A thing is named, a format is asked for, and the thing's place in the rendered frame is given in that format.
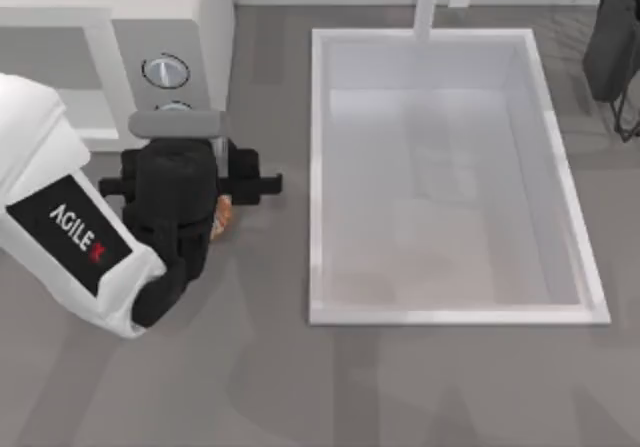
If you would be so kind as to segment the white sink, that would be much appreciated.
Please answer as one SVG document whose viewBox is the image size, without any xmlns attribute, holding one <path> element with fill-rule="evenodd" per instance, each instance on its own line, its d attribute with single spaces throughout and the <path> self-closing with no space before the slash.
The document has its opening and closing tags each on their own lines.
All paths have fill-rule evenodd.
<svg viewBox="0 0 640 447">
<path fill-rule="evenodd" d="M 607 325 L 534 33 L 316 29 L 313 325 Z"/>
</svg>

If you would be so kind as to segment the brown bread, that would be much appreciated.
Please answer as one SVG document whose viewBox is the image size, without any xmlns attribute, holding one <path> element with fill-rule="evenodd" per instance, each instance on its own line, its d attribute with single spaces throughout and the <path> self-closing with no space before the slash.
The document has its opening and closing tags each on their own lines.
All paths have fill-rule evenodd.
<svg viewBox="0 0 640 447">
<path fill-rule="evenodd" d="M 233 219 L 233 202 L 230 195 L 221 195 L 217 199 L 214 222 L 210 232 L 210 241 L 220 237 Z"/>
</svg>

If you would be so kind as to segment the large silver microwave knob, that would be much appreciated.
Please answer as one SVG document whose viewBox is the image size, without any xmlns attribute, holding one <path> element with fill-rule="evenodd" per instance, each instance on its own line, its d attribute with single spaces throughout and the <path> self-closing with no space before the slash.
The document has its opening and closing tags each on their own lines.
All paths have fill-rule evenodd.
<svg viewBox="0 0 640 447">
<path fill-rule="evenodd" d="M 169 53 L 145 59 L 141 65 L 141 72 L 144 79 L 152 86 L 164 90 L 181 88 L 190 79 L 190 69 L 187 63 L 178 56 Z"/>
</svg>

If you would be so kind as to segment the pale microwave oven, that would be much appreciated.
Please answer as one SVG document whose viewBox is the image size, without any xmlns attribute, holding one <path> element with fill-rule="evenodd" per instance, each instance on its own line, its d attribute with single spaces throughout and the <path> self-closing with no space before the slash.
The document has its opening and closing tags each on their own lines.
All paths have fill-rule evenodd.
<svg viewBox="0 0 640 447">
<path fill-rule="evenodd" d="M 93 151 L 139 147 L 130 117 L 173 100 L 193 111 L 228 105 L 234 0 L 0 0 L 0 74 L 54 88 Z M 189 81 L 164 90 L 145 59 L 178 56 Z"/>
</svg>

